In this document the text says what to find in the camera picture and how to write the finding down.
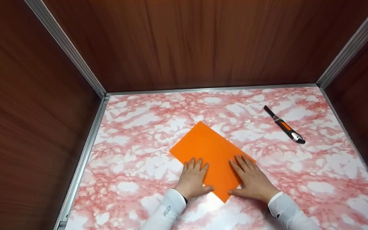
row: pink marble surface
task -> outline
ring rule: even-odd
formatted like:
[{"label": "pink marble surface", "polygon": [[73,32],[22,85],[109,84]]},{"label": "pink marble surface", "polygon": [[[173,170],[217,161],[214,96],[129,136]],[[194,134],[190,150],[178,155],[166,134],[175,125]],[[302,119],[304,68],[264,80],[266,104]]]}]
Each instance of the pink marble surface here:
[{"label": "pink marble surface", "polygon": [[[140,228],[180,175],[170,148],[199,121],[256,159],[321,228],[368,229],[368,172],[316,87],[112,96],[66,229]],[[260,202],[210,193],[173,229],[282,228]]]}]

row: black wristband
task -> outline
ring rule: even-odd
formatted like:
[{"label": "black wristband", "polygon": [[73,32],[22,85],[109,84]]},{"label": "black wristband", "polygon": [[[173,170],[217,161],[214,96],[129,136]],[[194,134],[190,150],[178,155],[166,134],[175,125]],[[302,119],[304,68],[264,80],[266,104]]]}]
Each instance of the black wristband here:
[{"label": "black wristband", "polygon": [[184,200],[185,200],[185,204],[188,204],[188,200],[187,200],[187,198],[185,198],[181,193],[180,193],[180,195],[184,198]]}]

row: orange paper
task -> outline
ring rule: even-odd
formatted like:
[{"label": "orange paper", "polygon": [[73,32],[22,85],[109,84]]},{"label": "orange paper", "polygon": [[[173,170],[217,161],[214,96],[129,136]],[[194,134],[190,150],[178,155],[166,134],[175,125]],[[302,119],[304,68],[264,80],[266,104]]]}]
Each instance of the orange paper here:
[{"label": "orange paper", "polygon": [[223,138],[203,122],[196,124],[170,150],[181,163],[188,162],[192,157],[203,158],[203,165],[209,162],[210,166],[203,183],[215,187],[213,191],[222,202],[226,202],[230,195],[228,191],[236,188],[241,179],[229,164],[229,159],[235,160],[235,155],[244,155],[239,148]]}]

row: hand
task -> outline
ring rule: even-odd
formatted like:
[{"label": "hand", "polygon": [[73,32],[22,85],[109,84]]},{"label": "hand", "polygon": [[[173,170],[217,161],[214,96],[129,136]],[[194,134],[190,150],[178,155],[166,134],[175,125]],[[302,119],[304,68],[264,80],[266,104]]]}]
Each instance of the hand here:
[{"label": "hand", "polygon": [[201,169],[203,159],[200,158],[196,163],[195,160],[196,159],[193,157],[190,163],[184,163],[183,172],[181,172],[180,179],[178,180],[177,185],[174,187],[174,189],[183,195],[187,200],[204,195],[214,190],[214,187],[212,186],[203,186],[203,180],[208,170],[209,164],[206,163]]},{"label": "hand", "polygon": [[257,199],[269,203],[271,198],[280,192],[269,181],[267,176],[258,168],[258,166],[247,157],[235,156],[241,168],[233,161],[229,160],[231,166],[244,183],[242,189],[231,189],[228,194],[242,196],[245,198]]}]

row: aluminum frame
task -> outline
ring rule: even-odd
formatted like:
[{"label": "aluminum frame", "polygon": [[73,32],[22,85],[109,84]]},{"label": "aluminum frame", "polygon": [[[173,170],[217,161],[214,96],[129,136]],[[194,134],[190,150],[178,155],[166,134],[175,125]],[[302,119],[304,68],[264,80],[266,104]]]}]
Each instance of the aluminum frame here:
[{"label": "aluminum frame", "polygon": [[76,47],[70,41],[69,37],[65,34],[59,23],[55,20],[51,12],[46,7],[42,0],[24,0],[28,6],[32,9],[36,17],[42,22],[47,31],[52,35],[55,41],[72,60],[73,64],[92,86],[93,90],[99,95],[101,99],[105,98],[106,90],[101,85],[95,74],[86,64],[86,61],[82,58],[81,54],[77,51]]},{"label": "aluminum frame", "polygon": [[88,138],[86,139],[85,146],[83,147],[82,154],[80,156],[78,165],[76,166],[75,173],[73,175],[72,181],[70,182],[69,189],[67,191],[65,200],[63,201],[62,208],[60,209],[59,215],[57,217],[57,221],[55,223],[54,230],[58,229],[59,226],[61,227],[66,226],[71,208],[73,206],[73,202],[76,197],[77,190],[79,189],[79,185],[82,180],[83,172],[85,171],[86,164],[88,163],[90,153],[93,148],[93,144],[95,143],[95,139],[96,139],[98,130],[100,128],[100,123],[105,114],[108,101],[109,101],[108,98],[105,98],[104,100],[102,100],[97,110],[95,119],[93,121],[92,127],[90,128],[90,131],[88,134]]},{"label": "aluminum frame", "polygon": [[368,41],[368,17],[350,38],[349,42],[343,47],[340,53],[335,57],[326,71],[317,80],[316,84],[320,89],[325,89],[335,77],[343,70],[350,60]]},{"label": "aluminum frame", "polygon": [[145,94],[145,93],[185,93],[185,92],[207,92],[216,90],[250,90],[250,89],[274,89],[274,88],[299,88],[299,87],[314,87],[315,83],[307,84],[288,84],[288,85],[267,85],[267,86],[235,86],[235,87],[217,87],[217,88],[193,88],[193,89],[178,89],[178,90],[148,90],[148,91],[130,91],[107,93],[107,96],[130,95],[130,94]]},{"label": "aluminum frame", "polygon": [[334,109],[332,102],[330,101],[329,97],[327,96],[326,92],[323,89],[320,89],[320,91],[323,94],[323,97],[325,98],[327,104],[329,105],[329,107],[332,109],[334,116],[337,119],[337,122],[340,124],[341,128],[343,129],[344,134],[346,135],[346,137],[348,138],[350,144],[353,146],[353,148],[355,149],[355,152],[357,154],[357,156],[359,157],[360,161],[362,162],[364,168],[366,169],[367,173],[368,173],[368,166],[365,163],[363,157],[361,156],[359,150],[357,149],[355,143],[353,143],[353,140],[350,138],[349,133],[347,132],[346,128],[344,127],[343,123],[341,122],[339,115],[337,114],[336,110]]}]

